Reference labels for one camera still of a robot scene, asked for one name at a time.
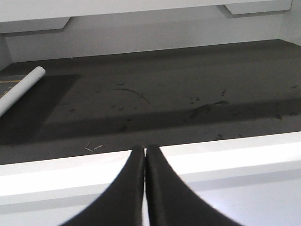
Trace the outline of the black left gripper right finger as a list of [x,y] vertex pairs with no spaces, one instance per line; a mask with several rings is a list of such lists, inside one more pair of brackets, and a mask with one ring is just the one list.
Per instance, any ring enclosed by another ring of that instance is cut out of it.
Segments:
[[198,197],[175,173],[158,145],[146,152],[146,197],[152,226],[237,226]]

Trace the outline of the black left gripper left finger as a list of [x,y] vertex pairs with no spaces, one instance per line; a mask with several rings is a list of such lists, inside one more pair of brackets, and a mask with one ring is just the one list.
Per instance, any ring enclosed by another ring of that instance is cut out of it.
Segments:
[[64,226],[141,226],[144,193],[144,149],[131,154],[110,186]]

